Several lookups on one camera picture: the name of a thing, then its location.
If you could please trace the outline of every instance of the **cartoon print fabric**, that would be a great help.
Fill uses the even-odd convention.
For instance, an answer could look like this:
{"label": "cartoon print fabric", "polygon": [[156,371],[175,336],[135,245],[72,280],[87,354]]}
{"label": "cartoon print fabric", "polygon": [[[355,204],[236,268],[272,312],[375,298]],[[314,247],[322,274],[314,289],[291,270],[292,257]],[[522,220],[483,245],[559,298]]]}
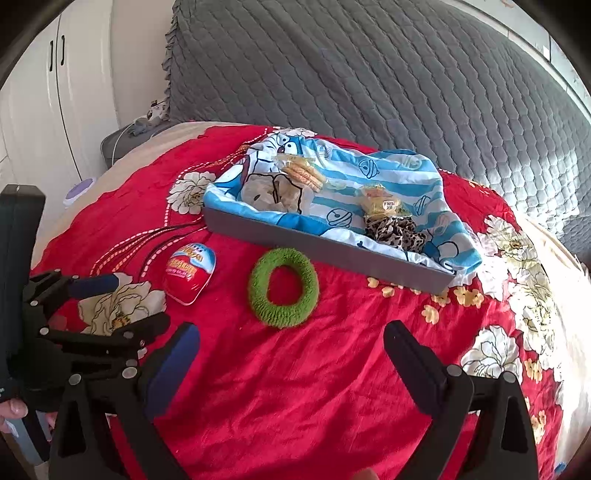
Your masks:
{"label": "cartoon print fabric", "polygon": [[[409,150],[364,154],[315,138],[312,133],[280,129],[252,145],[241,165],[208,185],[205,205],[353,245],[361,243],[367,249],[431,268],[441,269],[442,265],[447,270],[468,274],[480,265],[480,254],[462,222],[447,206],[441,175],[428,158]],[[251,206],[252,202],[242,201],[246,199],[242,186],[248,185],[252,176],[267,175],[272,183],[282,175],[275,165],[278,153],[312,158],[314,167],[327,178],[305,218],[284,209],[281,202],[277,202],[275,210],[260,212]],[[417,232],[426,236],[422,252],[404,252],[364,236],[358,188],[374,183],[382,184],[399,197],[412,214]],[[246,196],[250,199],[252,195],[249,192]],[[303,194],[298,202],[304,203]]]}

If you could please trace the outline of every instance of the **green fuzzy ring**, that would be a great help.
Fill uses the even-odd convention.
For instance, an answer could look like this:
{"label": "green fuzzy ring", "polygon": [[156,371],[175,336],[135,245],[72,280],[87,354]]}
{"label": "green fuzzy ring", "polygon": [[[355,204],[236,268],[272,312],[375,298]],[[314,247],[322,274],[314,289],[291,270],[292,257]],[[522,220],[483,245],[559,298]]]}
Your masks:
{"label": "green fuzzy ring", "polygon": [[[292,305],[275,305],[267,298],[269,279],[277,267],[286,265],[301,278],[302,294]],[[316,270],[310,260],[295,248],[276,248],[263,255],[248,281],[248,300],[255,315],[267,325],[286,328],[306,320],[318,303],[319,287]]]}

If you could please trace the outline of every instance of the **blue gripper pad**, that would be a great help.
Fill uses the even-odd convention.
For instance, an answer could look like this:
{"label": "blue gripper pad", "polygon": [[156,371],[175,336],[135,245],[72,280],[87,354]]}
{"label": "blue gripper pad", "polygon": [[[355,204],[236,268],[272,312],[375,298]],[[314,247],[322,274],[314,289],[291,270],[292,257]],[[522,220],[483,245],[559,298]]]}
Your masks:
{"label": "blue gripper pad", "polygon": [[146,360],[138,388],[149,421],[166,412],[197,356],[199,345],[197,327],[192,323],[183,323],[166,345]]}
{"label": "blue gripper pad", "polygon": [[109,274],[74,280],[68,291],[70,297],[81,300],[110,293],[117,290],[117,287],[119,287],[117,275]]}

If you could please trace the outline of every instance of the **wardrobe door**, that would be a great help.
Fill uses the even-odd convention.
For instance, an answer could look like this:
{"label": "wardrobe door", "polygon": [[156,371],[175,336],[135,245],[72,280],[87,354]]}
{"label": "wardrobe door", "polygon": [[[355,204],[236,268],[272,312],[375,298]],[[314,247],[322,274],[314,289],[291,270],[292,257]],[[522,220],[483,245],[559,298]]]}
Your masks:
{"label": "wardrobe door", "polygon": [[106,171],[100,143],[119,129],[111,76],[112,6],[112,0],[75,0],[61,14],[57,32],[61,112],[82,179]]}
{"label": "wardrobe door", "polygon": [[10,159],[5,157],[0,160],[0,192],[4,190],[6,185],[16,182],[14,173],[12,172],[12,165],[10,165]]}
{"label": "wardrobe door", "polygon": [[0,90],[0,124],[14,178],[47,196],[41,232],[63,213],[66,193],[80,183],[57,94],[57,26],[58,19],[39,33]]}

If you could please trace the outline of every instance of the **red bed sheet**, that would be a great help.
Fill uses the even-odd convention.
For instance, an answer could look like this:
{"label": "red bed sheet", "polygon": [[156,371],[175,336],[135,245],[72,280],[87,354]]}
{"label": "red bed sheet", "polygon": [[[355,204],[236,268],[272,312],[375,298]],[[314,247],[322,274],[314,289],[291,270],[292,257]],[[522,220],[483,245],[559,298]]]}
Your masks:
{"label": "red bed sheet", "polygon": [[[472,352],[483,375],[495,372],[495,362],[519,370],[539,440],[540,478],[551,478],[561,422],[558,384],[552,370],[540,368],[535,349],[524,348],[507,300],[513,278],[503,284],[503,300],[483,294],[479,277],[431,296],[315,262],[320,300],[308,321],[276,330],[252,314],[246,285],[265,249],[203,229],[199,193],[237,161],[236,151],[267,132],[270,127],[208,129],[103,194],[51,241],[37,272],[121,273],[116,294],[66,306],[69,329],[100,324],[108,330],[163,308],[173,327],[155,346],[181,322],[199,327],[201,350],[167,414],[155,422],[193,479],[345,480],[366,467],[390,479],[429,421],[384,352],[384,326],[401,319],[445,364],[460,364]],[[474,232],[487,232],[489,216],[519,232],[495,192],[441,175],[449,206]],[[189,191],[193,197],[183,200]],[[189,242],[212,248],[217,268],[197,301],[184,307],[165,299],[161,279],[170,254]],[[285,275],[274,276],[273,295],[294,297],[297,288]],[[457,474],[476,420],[469,416],[444,478]],[[130,474],[142,478],[118,423],[112,426]]]}

